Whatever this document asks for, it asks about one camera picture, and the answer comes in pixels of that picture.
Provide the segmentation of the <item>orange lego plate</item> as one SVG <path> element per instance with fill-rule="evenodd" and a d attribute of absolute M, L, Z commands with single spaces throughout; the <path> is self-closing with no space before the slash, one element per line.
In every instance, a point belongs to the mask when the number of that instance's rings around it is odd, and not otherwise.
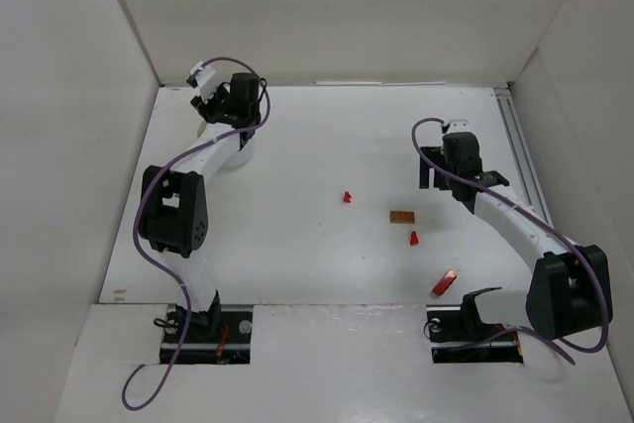
<path fill-rule="evenodd" d="M 414 224 L 415 213 L 411 211 L 391 210 L 389 212 L 389 222 L 392 224 Z"/>

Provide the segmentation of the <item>red lego brick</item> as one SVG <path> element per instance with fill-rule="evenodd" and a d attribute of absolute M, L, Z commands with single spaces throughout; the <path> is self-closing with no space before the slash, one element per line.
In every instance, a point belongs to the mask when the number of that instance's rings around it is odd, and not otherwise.
<path fill-rule="evenodd" d="M 432 294 L 440 297 L 442 296 L 454 283 L 457 278 L 457 272 L 453 269 L 449 269 L 433 286 Z"/>

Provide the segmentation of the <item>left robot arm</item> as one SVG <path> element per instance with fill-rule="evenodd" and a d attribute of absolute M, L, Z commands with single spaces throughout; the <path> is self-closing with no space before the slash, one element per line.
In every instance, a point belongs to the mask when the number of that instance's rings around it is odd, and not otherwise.
<path fill-rule="evenodd" d="M 149 166 L 143 174 L 142 203 L 135 219 L 136 239 L 158 253 L 155 265 L 181 289 L 172 319 L 191 331 L 214 334 L 221 326 L 221 304 L 200 249 L 210 232 L 206 186 L 221 169 L 247 163 L 260 125 L 264 80 L 237 72 L 222 83 L 215 70 L 194 77 L 199 94 L 191 105 L 204 128 L 190 149 L 167 167 Z"/>

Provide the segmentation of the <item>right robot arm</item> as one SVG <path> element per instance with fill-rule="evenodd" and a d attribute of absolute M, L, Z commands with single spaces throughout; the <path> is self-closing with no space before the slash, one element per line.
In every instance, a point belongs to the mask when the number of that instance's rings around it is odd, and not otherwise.
<path fill-rule="evenodd" d="M 504 175 L 484 169 L 471 131 L 445 129 L 441 146 L 417 152 L 421 188 L 450 191 L 497 232 L 531 274 L 523 290 L 494 285 L 466 294 L 461 313 L 467 332 L 501 324 L 526 328 L 548 342 L 590 329 L 607 335 L 613 310 L 607 255 L 600 247 L 580 246 L 557 232 Z"/>

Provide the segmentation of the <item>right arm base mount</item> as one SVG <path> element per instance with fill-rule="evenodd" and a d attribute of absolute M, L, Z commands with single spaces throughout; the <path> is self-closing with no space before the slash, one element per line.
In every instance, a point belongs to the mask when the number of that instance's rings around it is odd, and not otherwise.
<path fill-rule="evenodd" d="M 516 333 L 484 342 L 506 330 L 500 323 L 484 323 L 476 308 L 476 298 L 495 289 L 499 287 L 467 293 L 460 304 L 426 306 L 423 332 L 431 342 L 434 364 L 524 363 Z"/>

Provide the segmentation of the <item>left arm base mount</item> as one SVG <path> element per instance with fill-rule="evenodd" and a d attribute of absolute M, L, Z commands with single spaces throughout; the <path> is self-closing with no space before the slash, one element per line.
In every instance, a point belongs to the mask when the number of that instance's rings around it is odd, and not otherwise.
<path fill-rule="evenodd" d="M 220 324 L 216 331 L 190 324 L 187 336 L 175 363 L 177 365 L 248 365 L 251 360 L 253 332 L 253 306 L 223 306 Z M 168 308 L 165 318 L 156 318 L 153 324 L 160 328 L 161 344 L 159 362 L 168 364 L 174 355 L 184 317 L 178 316 L 173 307 Z"/>

